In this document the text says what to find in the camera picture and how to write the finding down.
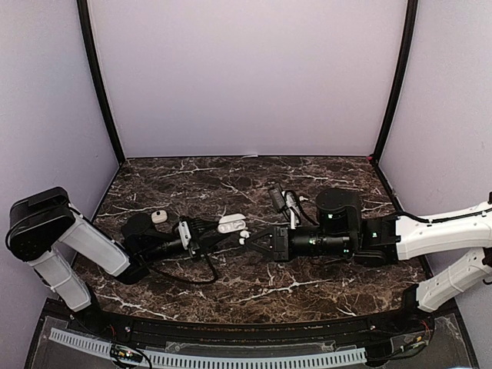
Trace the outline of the white oval charging case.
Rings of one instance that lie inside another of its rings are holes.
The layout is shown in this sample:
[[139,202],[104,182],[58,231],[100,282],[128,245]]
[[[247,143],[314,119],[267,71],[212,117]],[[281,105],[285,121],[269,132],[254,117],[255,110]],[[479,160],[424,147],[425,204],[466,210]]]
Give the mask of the white oval charging case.
[[221,234],[229,234],[246,229],[246,217],[243,214],[230,214],[223,216],[218,221],[217,230]]

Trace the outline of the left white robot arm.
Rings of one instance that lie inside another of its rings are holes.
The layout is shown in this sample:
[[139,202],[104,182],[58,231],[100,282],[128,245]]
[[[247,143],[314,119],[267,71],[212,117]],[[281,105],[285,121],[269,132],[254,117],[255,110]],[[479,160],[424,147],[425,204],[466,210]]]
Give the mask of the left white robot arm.
[[87,219],[62,187],[50,188],[13,203],[5,246],[29,265],[92,335],[108,329],[92,288],[74,271],[64,250],[70,249],[99,266],[123,285],[145,279],[158,261],[188,252],[209,259],[210,251],[230,236],[224,221],[182,217],[171,232],[158,231],[149,214],[135,214],[122,227],[118,242]]

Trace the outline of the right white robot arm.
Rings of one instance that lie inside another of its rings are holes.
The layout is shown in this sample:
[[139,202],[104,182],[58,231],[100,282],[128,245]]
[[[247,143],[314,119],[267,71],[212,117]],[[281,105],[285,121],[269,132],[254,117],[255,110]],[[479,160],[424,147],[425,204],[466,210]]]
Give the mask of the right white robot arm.
[[244,244],[276,262],[306,256],[332,256],[369,268],[396,264],[426,254],[466,249],[441,273],[404,291],[403,308],[392,326],[407,334],[431,313],[491,274],[491,202],[425,218],[398,211],[364,219],[354,191],[325,188],[315,198],[317,218],[303,226],[271,226]]

